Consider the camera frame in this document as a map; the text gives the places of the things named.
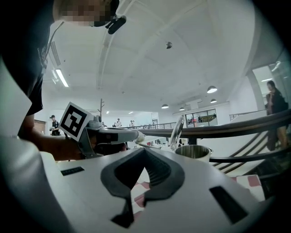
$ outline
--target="person standing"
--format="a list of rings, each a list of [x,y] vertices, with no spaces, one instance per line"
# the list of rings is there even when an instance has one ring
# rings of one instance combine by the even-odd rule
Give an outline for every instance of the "person standing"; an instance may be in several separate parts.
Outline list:
[[[122,127],[122,123],[120,121],[120,119],[117,119],[117,123],[116,123],[116,128],[121,128]]]
[[[59,136],[60,135],[60,129],[59,129],[59,123],[58,121],[55,119],[55,115],[51,115],[50,119],[53,121],[52,122],[52,136]]]
[[[118,5],[118,0],[1,2],[2,9],[7,9],[14,21],[21,22],[17,30],[12,23],[1,25],[6,35],[1,38],[1,45],[5,45],[1,47],[1,58],[32,102],[18,136],[35,144],[40,151],[51,153],[57,161],[80,160],[83,156],[75,140],[48,137],[34,128],[34,115],[43,109],[41,89],[48,61],[50,26],[59,20],[83,26],[108,22],[113,19]]]
[[[285,102],[281,92],[276,88],[273,81],[267,82],[267,87],[270,93],[266,96],[268,101],[268,113],[274,114],[288,109],[288,103]],[[288,139],[286,133],[286,126],[277,129],[277,136],[281,143],[281,148],[287,148]]]

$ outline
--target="railing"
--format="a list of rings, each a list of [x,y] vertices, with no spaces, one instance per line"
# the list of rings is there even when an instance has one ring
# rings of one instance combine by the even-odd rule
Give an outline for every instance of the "railing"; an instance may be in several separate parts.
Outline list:
[[[173,129],[176,122],[157,124],[157,125],[143,125],[134,127],[123,127],[122,129],[139,129],[139,130],[149,130],[149,129]]]
[[[273,157],[277,157],[280,155],[291,155],[291,147],[286,149],[276,150],[268,153],[259,154],[262,151],[266,144],[259,148],[259,150],[254,155],[244,154],[243,156],[237,156],[239,152],[244,150],[247,146],[249,146],[254,140],[258,138],[258,136],[265,131],[275,130],[281,126],[286,126],[291,123],[291,110],[286,110],[279,112],[277,114],[272,114],[269,116],[260,117],[254,120],[249,120],[245,122],[237,122],[226,124],[222,126],[212,126],[212,127],[202,127],[202,128],[185,128],[182,130],[181,137],[182,138],[189,138],[189,144],[193,145],[197,143],[197,138],[220,138],[220,137],[236,137],[248,134],[258,133],[250,142],[244,145],[240,150],[236,153],[232,154],[229,157],[210,157],[210,162],[216,162],[214,166],[217,166],[221,163],[229,163],[229,165],[225,165],[220,170],[229,167],[233,163],[239,163],[235,167],[230,168],[229,170],[225,171],[225,173],[229,173],[238,167],[242,166],[246,162],[251,161],[258,161],[258,160],[265,160],[270,159]],[[160,130],[141,130],[147,136],[158,136],[158,137],[170,137],[172,134],[171,129],[160,129]],[[258,146],[262,143],[267,137],[265,135],[259,142],[256,144]],[[269,174],[260,177],[260,179],[270,179],[280,175],[279,173],[276,174]]]
[[[235,114],[230,114],[229,118],[232,121],[233,119],[235,119],[236,117],[238,117],[239,115],[246,115],[246,114],[250,114],[250,113],[254,113],[254,112],[258,112],[258,111],[249,111],[249,112],[242,112],[242,113],[235,113]]]

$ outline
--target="black rubber pad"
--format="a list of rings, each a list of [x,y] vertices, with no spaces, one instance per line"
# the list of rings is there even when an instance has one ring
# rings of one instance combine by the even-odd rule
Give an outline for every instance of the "black rubber pad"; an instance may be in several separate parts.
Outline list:
[[[71,174],[81,172],[81,171],[84,171],[82,167],[75,167],[75,168],[63,170],[61,171],[61,173],[63,174],[63,176],[67,176],[67,175],[71,175]]]

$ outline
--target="window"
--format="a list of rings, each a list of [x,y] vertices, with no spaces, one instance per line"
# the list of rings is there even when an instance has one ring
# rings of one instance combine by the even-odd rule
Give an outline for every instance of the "window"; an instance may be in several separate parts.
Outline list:
[[[186,114],[186,125],[187,128],[215,126],[217,125],[216,110]]]

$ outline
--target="stainless steel cup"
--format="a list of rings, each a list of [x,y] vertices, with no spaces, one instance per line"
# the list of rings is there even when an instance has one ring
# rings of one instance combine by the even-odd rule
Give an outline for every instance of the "stainless steel cup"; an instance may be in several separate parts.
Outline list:
[[[210,155],[213,153],[213,150],[204,146],[188,145],[177,148],[175,153],[203,162],[209,162]]]

